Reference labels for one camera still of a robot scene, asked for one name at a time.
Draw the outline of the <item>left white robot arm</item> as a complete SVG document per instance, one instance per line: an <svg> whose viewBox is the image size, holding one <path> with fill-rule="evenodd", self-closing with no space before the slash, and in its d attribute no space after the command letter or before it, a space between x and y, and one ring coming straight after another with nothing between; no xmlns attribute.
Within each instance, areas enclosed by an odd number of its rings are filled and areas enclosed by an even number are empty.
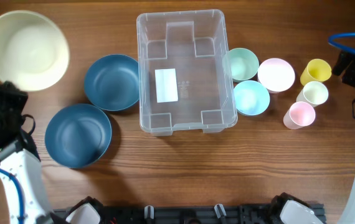
<svg viewBox="0 0 355 224"><path fill-rule="evenodd" d="M27 99L13 83L0 84L0 180L11 223L44 222L52 212L33 132L22 128L30 117L22 112Z"/></svg>

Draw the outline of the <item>cream cup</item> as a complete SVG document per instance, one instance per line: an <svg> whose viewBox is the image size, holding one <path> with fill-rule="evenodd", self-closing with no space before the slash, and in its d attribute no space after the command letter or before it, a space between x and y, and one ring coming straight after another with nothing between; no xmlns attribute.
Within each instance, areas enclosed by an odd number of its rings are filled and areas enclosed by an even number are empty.
<svg viewBox="0 0 355 224"><path fill-rule="evenodd" d="M296 102L306 102L312 107L321 105L327 101L329 97L329 91L327 87L317 81L308 82L300 91L296 98Z"/></svg>

